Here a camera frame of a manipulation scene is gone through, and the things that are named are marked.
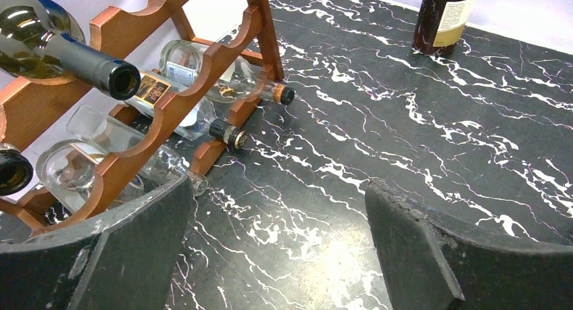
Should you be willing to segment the dark red gold-capped bottle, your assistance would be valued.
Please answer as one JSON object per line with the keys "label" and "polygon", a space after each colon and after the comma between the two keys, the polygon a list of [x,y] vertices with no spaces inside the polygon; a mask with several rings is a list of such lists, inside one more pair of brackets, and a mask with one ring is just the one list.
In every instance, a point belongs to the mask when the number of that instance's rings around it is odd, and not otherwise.
{"label": "dark red gold-capped bottle", "polygon": [[422,0],[413,48],[425,55],[451,55],[475,0]]}

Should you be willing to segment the green bottle with white label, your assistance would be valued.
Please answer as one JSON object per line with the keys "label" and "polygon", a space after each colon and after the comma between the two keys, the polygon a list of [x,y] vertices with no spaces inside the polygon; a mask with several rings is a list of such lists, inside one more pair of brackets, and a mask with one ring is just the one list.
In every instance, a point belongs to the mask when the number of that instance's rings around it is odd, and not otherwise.
{"label": "green bottle with white label", "polygon": [[88,46],[77,21],[52,0],[1,0],[1,69],[37,79],[72,75],[120,101],[141,83],[135,66]]}

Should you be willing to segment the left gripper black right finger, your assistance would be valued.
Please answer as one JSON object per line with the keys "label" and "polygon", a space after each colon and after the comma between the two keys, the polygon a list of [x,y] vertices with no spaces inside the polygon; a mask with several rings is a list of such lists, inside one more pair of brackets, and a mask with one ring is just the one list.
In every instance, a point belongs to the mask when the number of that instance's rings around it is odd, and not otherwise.
{"label": "left gripper black right finger", "polygon": [[487,230],[371,181],[367,219],[394,309],[571,309],[572,247]]}

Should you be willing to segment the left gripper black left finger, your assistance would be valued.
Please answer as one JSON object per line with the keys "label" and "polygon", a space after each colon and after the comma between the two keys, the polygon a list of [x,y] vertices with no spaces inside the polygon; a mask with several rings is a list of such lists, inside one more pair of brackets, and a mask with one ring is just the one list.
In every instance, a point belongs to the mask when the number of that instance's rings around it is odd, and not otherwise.
{"label": "left gripper black left finger", "polygon": [[162,309],[193,201],[179,178],[77,224],[1,244],[2,309]]}

